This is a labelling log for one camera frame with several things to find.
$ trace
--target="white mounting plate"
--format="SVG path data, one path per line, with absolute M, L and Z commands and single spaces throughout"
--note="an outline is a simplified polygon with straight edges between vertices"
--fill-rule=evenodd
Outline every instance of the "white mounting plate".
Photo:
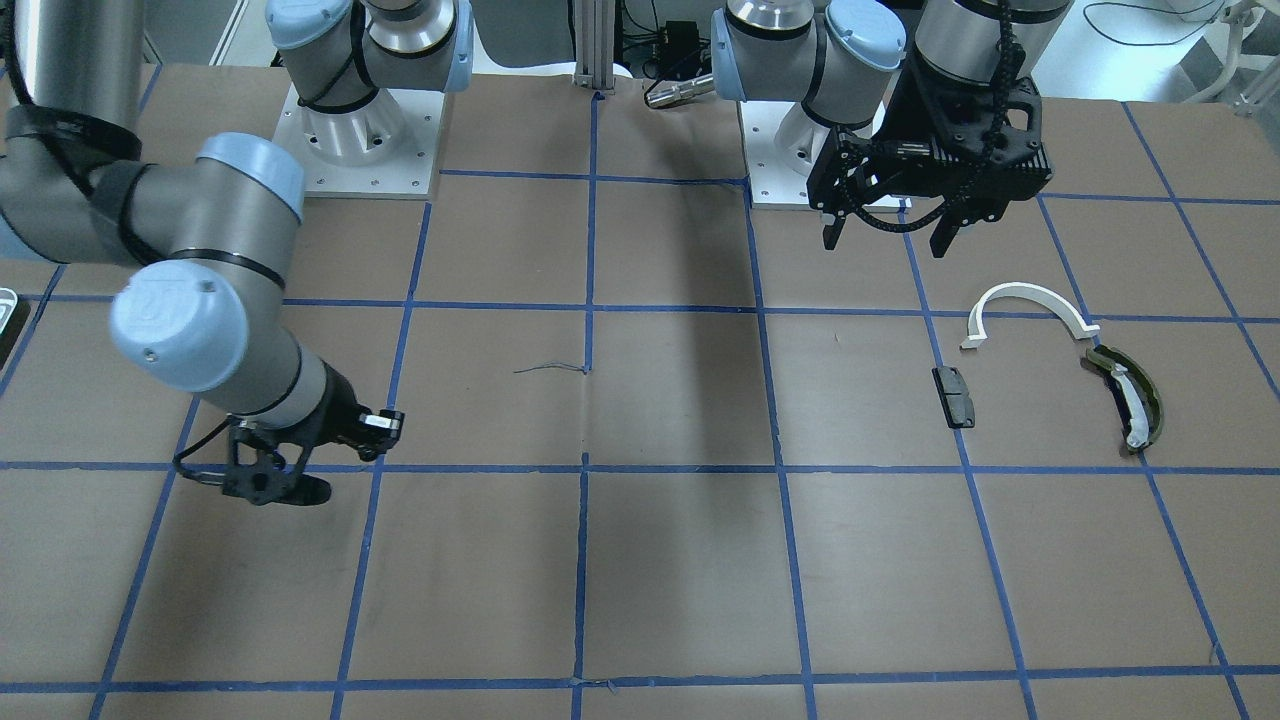
M 782 118 L 795 102 L 772 102 L 753 100 L 739 102 L 742 118 L 742 150 L 746 152 L 746 169 L 751 176 L 751 204 L 768 210 L 808 210 L 809 193 L 806 178 L 797 174 L 778 152 L 773 136 L 782 124 Z M 910 208 L 911 201 L 897 197 L 882 197 L 867 209 L 872 213 L 897 213 Z
M 298 91 L 289 86 L 271 142 L 288 150 L 306 170 L 307 197 L 431 199 L 444 94 L 425 90 L 392 90 L 390 94 L 404 111 L 404 122 L 413 136 L 383 163 L 348 168 L 329 164 L 311 150 L 302 132 Z

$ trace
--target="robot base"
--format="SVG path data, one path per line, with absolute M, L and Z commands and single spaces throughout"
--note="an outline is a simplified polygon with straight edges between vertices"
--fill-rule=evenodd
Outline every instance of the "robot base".
M 424 90 L 389 91 L 412 136 L 385 161 L 343 167 L 325 161 L 312 151 L 303 131 L 298 92 L 289 86 L 271 142 L 284 147 L 306 170 L 307 197 L 367 197 L 383 200 L 430 200 L 444 95 Z
M 751 177 L 751 205 L 767 210 L 809 210 L 808 178 L 791 168 L 790 158 L 783 158 L 783 150 L 774 142 L 783 118 L 795 102 L 753 100 L 737 106 L 742 120 L 742 149 Z M 883 117 L 882 105 L 873 124 L 878 127 Z M 883 197 L 867 205 L 867 209 L 872 213 L 897 213 L 910 206 L 910 200 Z

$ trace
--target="white pipe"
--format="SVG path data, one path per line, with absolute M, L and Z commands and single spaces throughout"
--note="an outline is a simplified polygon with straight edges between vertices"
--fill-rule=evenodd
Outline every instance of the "white pipe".
M 1226 83 L 1231 82 L 1235 76 L 1236 68 L 1240 67 L 1240 46 L 1244 44 L 1244 26 L 1242 23 L 1231 23 L 1231 32 L 1226 41 L 1226 63 L 1222 65 L 1222 74 L 1217 76 L 1217 79 L 1204 90 L 1192 95 L 1183 102 L 1206 102 L 1217 97 L 1219 92 L 1226 87 Z

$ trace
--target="white arch-shaped object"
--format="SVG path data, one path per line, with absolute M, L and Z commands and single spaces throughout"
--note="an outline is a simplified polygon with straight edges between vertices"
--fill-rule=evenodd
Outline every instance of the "white arch-shaped object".
M 987 328 L 982 322 L 982 313 L 988 302 L 1000 297 L 1021 297 L 1023 300 L 1030 300 L 1048 307 L 1059 319 L 1066 323 L 1066 328 L 1071 331 L 1071 336 L 1075 340 L 1098 337 L 1098 333 L 1102 331 L 1098 325 L 1087 324 L 1074 305 L 1047 287 L 1032 283 L 1001 283 L 982 293 L 982 299 L 969 311 L 969 337 L 960 343 L 961 350 L 973 350 L 987 340 Z

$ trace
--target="blue joint cap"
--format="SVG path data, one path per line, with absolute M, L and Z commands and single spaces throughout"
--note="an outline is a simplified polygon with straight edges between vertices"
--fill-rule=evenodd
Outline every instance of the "blue joint cap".
M 902 20 L 876 0 L 831 0 L 827 24 L 836 42 L 877 70 L 896 70 L 906 56 Z
M 712 13 L 712 74 L 716 78 L 716 94 L 724 100 L 746 100 L 742 90 L 742 76 L 733 58 L 733 41 L 724 19 L 724 8 Z
M 289 151 L 243 132 L 224 132 L 205 141 L 196 158 L 230 165 L 270 190 L 302 222 L 302 184 L 306 173 Z
M 192 260 L 134 273 L 111 302 L 110 324 L 124 357 L 183 392 L 225 383 L 248 350 L 248 315 L 236 288 Z
M 445 92 L 462 92 L 471 87 L 471 68 L 474 67 L 475 15 L 471 13 L 471 0 L 458 0 L 458 14 L 453 37 L 453 64 L 449 77 L 444 81 Z
M 266 4 L 266 27 L 271 44 L 279 50 L 294 50 L 340 23 L 360 0 L 270 0 Z
M 18 237 L 13 231 L 8 218 L 0 213 L 0 260 L 28 260 L 31 263 L 52 263 L 31 249 L 29 245 Z

